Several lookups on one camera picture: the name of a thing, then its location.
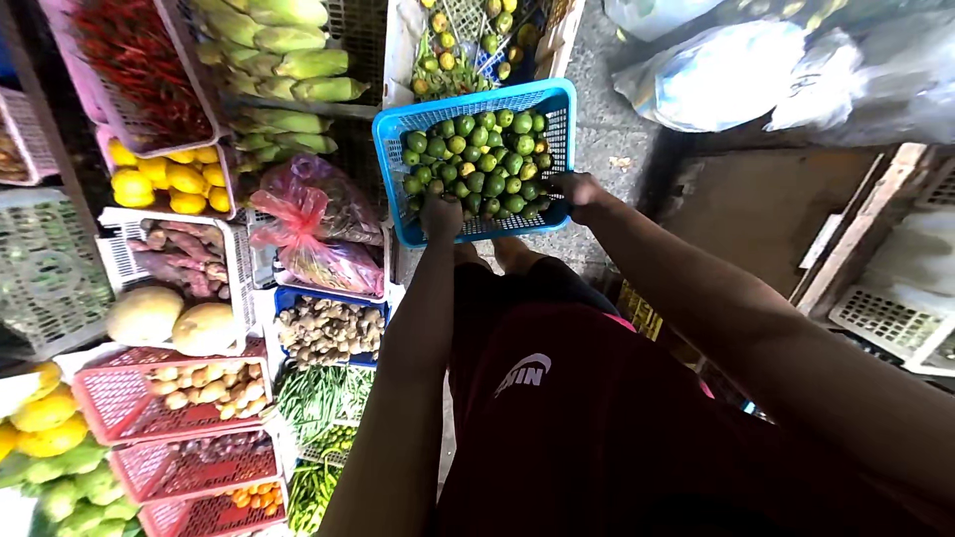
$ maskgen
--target green lime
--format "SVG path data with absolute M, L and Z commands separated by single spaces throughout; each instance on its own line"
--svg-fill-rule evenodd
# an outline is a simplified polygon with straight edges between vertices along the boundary
M 498 147 L 504 144 L 504 140 L 500 137 L 500 133 L 490 131 L 487 133 L 487 144 L 491 147 Z
M 519 194 L 508 194 L 501 205 L 511 212 L 521 212 L 527 202 Z
M 408 133 L 405 144 L 408 146 L 408 149 L 411 149 L 415 153 L 424 153 L 424 150 L 428 148 L 428 139 L 424 137 L 421 131 L 414 131 Z
M 507 173 L 518 175 L 520 173 L 520 167 L 524 165 L 524 159 L 517 153 L 508 153 L 507 156 L 504 157 L 503 164 Z
M 507 128 L 511 126 L 511 122 L 514 121 L 514 113 L 508 109 L 498 110 L 498 125 L 501 127 Z
M 464 148 L 467 147 L 468 142 L 464 140 L 462 136 L 452 136 L 448 140 L 448 150 L 454 153 L 455 155 L 460 154 L 461 151 L 464 151 Z
M 438 137 L 434 137 L 428 140 L 428 150 L 426 153 L 431 155 L 436 159 L 441 159 L 444 157 L 444 152 L 448 150 L 448 146 L 444 144 L 444 140 Z
M 458 116 L 455 118 L 455 134 L 468 136 L 475 128 L 474 116 Z
M 464 180 L 467 182 L 468 190 L 472 192 L 480 192 L 484 188 L 485 176 L 481 172 L 475 172 L 464 178 Z
M 455 135 L 455 121 L 445 119 L 437 125 L 437 132 L 442 138 L 450 138 Z
M 487 130 L 494 128 L 494 125 L 497 124 L 494 117 L 494 112 L 481 112 L 476 117 L 477 124 L 484 127 Z
M 492 175 L 484 180 L 484 189 L 480 195 L 485 198 L 494 198 L 504 191 L 504 178 L 500 175 Z
M 471 145 L 475 147 L 480 147 L 487 144 L 487 129 L 484 128 L 484 125 L 478 125 L 473 131 L 471 131 L 471 137 L 468 138 L 468 141 L 471 142 Z
M 480 149 L 477 149 L 474 145 L 468 145 L 464 148 L 464 151 L 461 151 L 461 158 L 465 162 L 477 162 L 480 159 Z
M 534 119 L 531 118 L 531 115 L 526 112 L 521 112 L 514 116 L 514 123 L 511 124 L 511 128 L 514 129 L 514 132 L 518 134 L 527 134 L 531 132 L 531 127 L 534 126 Z
M 495 159 L 494 155 L 491 155 L 491 154 L 481 155 L 480 158 L 477 159 L 477 169 L 479 169 L 482 172 L 489 172 L 493 170 L 494 167 L 497 165 L 498 165 L 498 160 Z
M 520 186 L 522 184 L 523 182 L 520 180 L 520 178 L 512 177 L 511 179 L 507 180 L 507 185 L 504 186 L 504 192 L 507 192 L 508 194 L 517 194 L 520 192 Z
M 401 152 L 401 161 L 408 164 L 409 166 L 414 166 L 421 160 L 421 156 L 412 151 L 411 149 L 405 149 Z

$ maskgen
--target person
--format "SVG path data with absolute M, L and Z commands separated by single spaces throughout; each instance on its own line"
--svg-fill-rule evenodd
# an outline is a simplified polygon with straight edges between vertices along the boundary
M 775 423 L 707 397 L 519 240 L 495 242 L 509 275 L 491 274 L 454 245 L 460 204 L 430 199 L 319 535 L 938 534 L 955 507 L 951 396 L 591 175 L 553 182 L 634 290 Z M 435 504 L 449 369 L 457 450 Z

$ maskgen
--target pink plastic basket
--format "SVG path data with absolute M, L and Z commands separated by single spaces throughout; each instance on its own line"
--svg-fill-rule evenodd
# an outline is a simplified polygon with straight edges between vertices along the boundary
M 218 438 L 260 429 L 244 427 L 193 438 Z M 137 504 L 208 496 L 278 481 L 281 475 L 274 444 L 265 453 L 234 451 L 229 457 L 207 463 L 198 455 L 181 455 L 173 442 L 157 440 L 114 448 L 109 454 L 109 462 L 126 495 Z
M 213 97 L 216 95 L 214 86 L 211 80 L 200 78 L 194 69 L 194 65 L 199 65 L 196 57 L 195 43 L 192 39 L 183 39 L 183 36 L 188 37 L 188 32 L 182 27 L 184 23 L 179 17 L 170 16 L 169 7 L 167 6 L 168 3 L 165 0 L 156 0 L 156 10 L 162 19 L 173 46 L 176 48 L 186 76 L 189 78 L 189 82 L 196 92 L 199 104 L 205 112 L 206 118 L 209 120 L 209 124 L 212 128 L 212 137 L 172 147 L 150 147 L 145 140 L 151 138 L 154 132 L 143 122 L 143 113 L 136 105 L 126 100 L 126 98 L 122 96 L 122 93 L 108 80 L 99 76 L 94 69 L 88 66 L 86 58 L 76 44 L 76 30 L 71 19 L 71 13 L 82 5 L 83 1 L 84 0 L 39 0 L 39 3 L 43 12 L 46 13 L 47 18 L 50 19 L 50 28 L 53 31 L 53 37 L 56 40 L 60 54 L 64 57 L 71 56 L 82 63 L 82 68 L 71 69 L 70 75 L 78 75 L 78 79 L 74 80 L 74 85 L 78 92 L 82 94 L 86 91 L 84 88 L 92 90 L 92 98 L 88 98 L 84 101 L 84 109 L 87 114 L 91 113 L 90 108 L 92 108 L 94 104 L 101 108 L 106 117 L 106 122 L 114 129 L 117 137 L 122 141 L 122 144 L 137 156 L 143 158 L 157 157 L 173 151 L 193 149 L 215 143 L 215 141 L 224 134 L 224 130 L 217 120 L 216 111 L 218 109 L 218 101 L 210 98 L 210 96 Z
M 150 392 L 146 375 L 160 366 L 184 366 L 243 359 L 258 363 L 263 377 L 270 378 L 265 359 L 265 341 L 250 339 L 239 356 L 185 356 L 169 349 L 135 347 L 98 360 L 78 371 L 73 395 L 79 402 L 90 430 L 102 445 L 146 440 L 188 440 L 238 427 L 259 426 L 259 417 L 219 419 L 213 403 L 169 410 L 162 396 Z M 265 399 L 272 389 L 265 383 Z
M 284 481 L 278 482 L 284 500 L 272 516 L 262 508 L 236 507 L 228 496 L 207 496 L 144 505 L 139 521 L 148 537 L 225 537 L 256 531 L 286 519 L 288 491 Z

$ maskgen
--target maroon t-shirt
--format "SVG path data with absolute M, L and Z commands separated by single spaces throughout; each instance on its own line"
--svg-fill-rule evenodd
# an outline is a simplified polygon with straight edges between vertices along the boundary
M 456 318 L 451 389 L 440 535 L 935 534 L 586 306 Z

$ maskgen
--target plastic crate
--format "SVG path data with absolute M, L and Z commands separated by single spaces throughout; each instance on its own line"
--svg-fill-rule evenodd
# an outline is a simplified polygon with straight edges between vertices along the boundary
M 81 5 L 84 0 L 39 0 L 40 7 L 46 13 L 50 20 L 50 28 L 53 31 L 53 37 L 56 40 L 60 54 L 63 56 L 72 56 L 77 60 L 86 63 L 83 52 L 76 44 L 76 29 L 72 20 L 72 13 Z M 196 93 L 197 101 L 209 121 L 211 137 L 204 140 L 170 146 L 155 147 L 150 146 L 149 138 L 154 134 L 153 129 L 145 122 L 144 114 L 139 108 L 129 102 L 122 92 L 115 87 L 109 80 L 101 77 L 96 70 L 92 68 L 73 70 L 71 75 L 79 75 L 81 81 L 75 81 L 74 85 L 78 88 L 90 88 L 93 91 L 92 101 L 98 105 L 106 116 L 107 123 L 114 129 L 117 137 L 126 148 L 139 157 L 145 159 L 157 157 L 173 151 L 193 149 L 212 145 L 225 131 L 219 124 L 214 101 L 210 96 L 215 96 L 213 86 L 206 78 L 200 79 L 194 65 L 199 65 L 196 58 L 194 42 L 191 39 L 182 39 L 184 28 L 177 16 L 171 12 L 175 9 L 175 3 L 172 0 L 155 0 L 156 11 L 159 18 L 162 19 L 166 33 L 172 41 L 173 47 L 179 56 L 183 71 L 189 79 L 193 91 Z
M 110 156 L 110 152 L 107 149 L 110 139 L 117 138 L 114 134 L 113 129 L 109 125 L 98 125 L 96 128 L 96 144 L 99 146 L 99 152 L 103 156 L 103 160 L 106 161 L 107 167 L 109 167 L 110 175 L 116 173 L 117 164 L 113 161 L 113 157 Z M 229 211 L 228 212 L 219 212 L 213 210 L 208 204 L 205 207 L 205 211 L 202 212 L 202 216 L 208 216 L 211 218 L 218 218 L 220 220 L 233 220 L 236 215 L 241 211 L 240 208 L 236 206 L 236 196 L 235 191 L 239 188 L 239 175 L 233 173 L 233 170 L 236 166 L 237 156 L 236 151 L 231 147 L 226 147 L 221 142 L 216 144 L 216 152 L 219 154 L 219 165 L 223 169 L 223 178 L 225 180 L 225 193 L 229 197 Z M 156 201 L 142 210 L 156 211 L 166 214 L 179 214 L 169 207 L 169 195 L 167 192 L 162 190 L 154 191 L 156 194 Z
M 0 317 L 30 346 L 18 357 L 46 360 L 106 332 L 113 303 L 107 273 L 73 202 L 58 189 L 0 192 L 0 270 Z
M 3 117 L 7 134 L 16 145 L 20 158 L 27 166 L 25 181 L 0 181 L 4 184 L 33 186 L 43 178 L 59 173 L 47 136 L 33 113 L 33 106 L 21 92 L 0 88 L 0 116 Z
M 206 496 L 144 505 L 139 521 L 148 537 L 225 537 L 247 534 L 286 519 L 288 488 L 277 480 L 284 498 L 272 516 L 265 509 L 238 508 L 228 496 Z
M 261 430 L 232 429 L 227 433 L 196 436 L 218 438 Z M 202 462 L 198 455 L 182 457 L 167 440 L 147 441 L 114 448 L 108 456 L 113 473 L 136 504 L 186 500 L 218 494 L 253 484 L 281 479 L 282 471 L 273 448 L 260 454 L 237 453 L 217 462 Z
M 411 168 L 401 161 L 405 133 L 427 130 L 435 123 L 463 114 L 477 114 L 510 108 L 518 112 L 535 108 L 547 116 L 547 131 L 544 133 L 550 144 L 553 165 L 541 172 L 548 178 L 554 174 L 574 169 L 574 134 L 576 130 L 577 93 L 573 84 L 565 78 L 548 78 L 470 94 L 422 102 L 401 108 L 392 108 L 374 118 L 372 132 L 381 175 L 394 218 L 398 240 L 406 247 L 424 247 L 428 244 L 421 224 L 408 210 L 408 198 L 401 182 Z M 564 199 L 554 199 L 550 208 L 532 221 L 518 215 L 507 220 L 484 221 L 475 218 L 464 224 L 456 242 L 480 241 L 505 235 L 553 231 L 566 226 L 570 221 L 570 205 Z
M 268 375 L 265 342 L 254 339 L 240 356 L 258 363 Z M 73 394 L 90 430 L 102 445 L 147 440 L 189 440 L 238 427 L 260 426 L 259 417 L 219 419 L 213 403 L 190 404 L 169 410 L 163 396 L 150 391 L 146 375 L 157 367 L 199 365 L 235 360 L 235 356 L 185 356 L 168 349 L 134 347 L 97 360 L 74 376 Z M 272 387 L 265 383 L 265 398 L 272 401 Z
M 140 287 L 154 280 L 133 258 L 133 251 L 126 245 L 127 239 L 145 240 L 146 231 L 139 225 L 144 219 L 191 222 L 215 226 L 223 233 L 225 243 L 225 269 L 229 275 L 230 302 L 236 319 L 236 343 L 228 354 L 241 354 L 245 348 L 245 335 L 255 326 L 255 304 L 252 300 L 252 261 L 245 226 L 227 224 L 222 220 L 202 216 L 187 216 L 175 213 L 158 213 L 139 209 L 106 207 L 99 222 L 113 237 L 96 239 L 99 255 L 106 266 L 106 275 L 116 294 Z M 172 349 L 172 341 L 156 345 Z
M 335 302 L 341 302 L 343 304 L 357 304 L 363 307 L 375 308 L 378 311 L 381 311 L 381 315 L 385 317 L 385 327 L 388 327 L 389 310 L 388 304 L 386 303 L 375 303 L 369 300 L 361 300 L 358 298 L 351 298 L 347 296 L 341 296 L 337 294 L 332 294 L 329 292 L 321 292 L 318 290 L 307 290 L 307 289 L 298 289 L 291 288 L 286 286 L 280 286 L 275 290 L 275 314 L 278 316 L 284 310 L 287 310 L 295 305 L 298 302 L 299 297 L 301 296 L 312 296 L 318 299 L 327 298 Z M 288 356 L 288 351 L 285 347 L 282 347 L 282 352 Z M 375 369 L 378 367 L 378 362 L 371 357 L 371 353 L 362 353 L 355 354 L 349 358 L 348 362 L 342 362 L 341 365 L 352 365 L 357 367 L 367 367 Z

